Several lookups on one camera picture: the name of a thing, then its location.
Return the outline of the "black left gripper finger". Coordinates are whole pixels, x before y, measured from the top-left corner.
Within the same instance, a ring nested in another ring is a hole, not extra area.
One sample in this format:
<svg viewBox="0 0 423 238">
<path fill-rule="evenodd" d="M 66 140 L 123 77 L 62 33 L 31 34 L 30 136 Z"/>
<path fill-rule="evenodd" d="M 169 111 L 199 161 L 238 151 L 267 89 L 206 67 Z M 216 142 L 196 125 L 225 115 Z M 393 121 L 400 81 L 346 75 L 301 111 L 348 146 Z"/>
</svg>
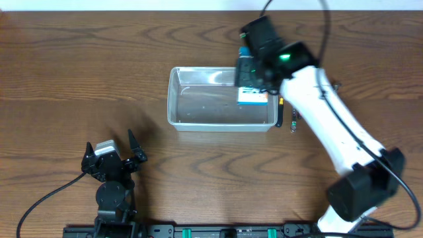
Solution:
<svg viewBox="0 0 423 238">
<path fill-rule="evenodd" d="M 128 130 L 128 138 L 134 159 L 137 159 L 140 163 L 146 162 L 148 158 L 130 129 Z"/>
<path fill-rule="evenodd" d="M 82 159 L 82 165 L 90 165 L 94 158 L 95 158 L 94 149 L 91 143 L 88 141 L 86 144 L 85 153 Z"/>
</svg>

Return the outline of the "blue white screwdriver box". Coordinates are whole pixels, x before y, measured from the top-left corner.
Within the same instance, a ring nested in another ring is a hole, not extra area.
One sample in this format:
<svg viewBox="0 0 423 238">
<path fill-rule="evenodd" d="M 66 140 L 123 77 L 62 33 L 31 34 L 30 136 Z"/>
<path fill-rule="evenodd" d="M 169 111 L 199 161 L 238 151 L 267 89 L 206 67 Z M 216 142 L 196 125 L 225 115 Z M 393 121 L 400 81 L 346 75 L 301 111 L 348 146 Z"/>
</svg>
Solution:
<svg viewBox="0 0 423 238">
<path fill-rule="evenodd" d="M 236 76 L 237 79 L 241 78 L 242 63 L 247 62 L 251 59 L 249 49 L 246 46 L 239 48 L 239 57 L 237 60 Z M 268 93 L 261 92 L 259 89 L 252 87 L 241 87 L 238 88 L 237 103 L 240 105 L 267 105 L 268 104 Z"/>
</svg>

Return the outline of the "clear plastic container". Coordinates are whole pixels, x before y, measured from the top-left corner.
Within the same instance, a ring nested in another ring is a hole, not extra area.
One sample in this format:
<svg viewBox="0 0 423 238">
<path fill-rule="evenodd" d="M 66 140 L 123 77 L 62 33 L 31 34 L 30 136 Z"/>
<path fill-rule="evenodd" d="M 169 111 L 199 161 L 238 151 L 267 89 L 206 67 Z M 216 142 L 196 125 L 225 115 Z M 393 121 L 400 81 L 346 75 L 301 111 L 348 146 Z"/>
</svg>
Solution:
<svg viewBox="0 0 423 238">
<path fill-rule="evenodd" d="M 239 102 L 234 67 L 174 67 L 169 76 L 167 120 L 178 131 L 266 132 L 278 120 L 278 98 Z"/>
</svg>

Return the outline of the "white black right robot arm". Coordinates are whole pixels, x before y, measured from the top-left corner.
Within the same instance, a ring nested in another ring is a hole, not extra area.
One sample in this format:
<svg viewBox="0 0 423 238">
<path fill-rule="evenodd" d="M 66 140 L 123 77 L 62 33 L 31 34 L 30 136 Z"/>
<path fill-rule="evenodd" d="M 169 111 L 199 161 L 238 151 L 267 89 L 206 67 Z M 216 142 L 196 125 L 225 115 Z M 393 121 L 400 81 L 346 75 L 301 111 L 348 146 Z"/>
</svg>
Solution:
<svg viewBox="0 0 423 238">
<path fill-rule="evenodd" d="M 246 24 L 235 84 L 278 94 L 295 107 L 319 139 L 340 179 L 327 189 L 329 207 L 318 220 L 324 234 L 352 232 L 399 187 L 404 155 L 387 150 L 354 118 L 316 58 L 302 42 L 286 44 L 267 16 Z"/>
</svg>

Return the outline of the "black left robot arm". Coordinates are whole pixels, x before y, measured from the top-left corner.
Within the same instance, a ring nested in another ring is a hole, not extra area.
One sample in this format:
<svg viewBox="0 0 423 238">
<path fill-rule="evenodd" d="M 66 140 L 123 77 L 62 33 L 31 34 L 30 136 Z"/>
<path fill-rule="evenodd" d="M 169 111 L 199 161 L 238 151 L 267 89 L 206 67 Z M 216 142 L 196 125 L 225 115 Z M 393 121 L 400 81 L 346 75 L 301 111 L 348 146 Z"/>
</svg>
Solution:
<svg viewBox="0 0 423 238">
<path fill-rule="evenodd" d="M 114 141 L 108 140 L 96 145 L 88 142 L 81 162 L 83 173 L 101 182 L 96 192 L 98 204 L 93 237 L 146 237 L 146 227 L 135 221 L 135 182 L 132 173 L 140 170 L 147 156 L 128 131 L 132 156 L 122 160 Z"/>
</svg>

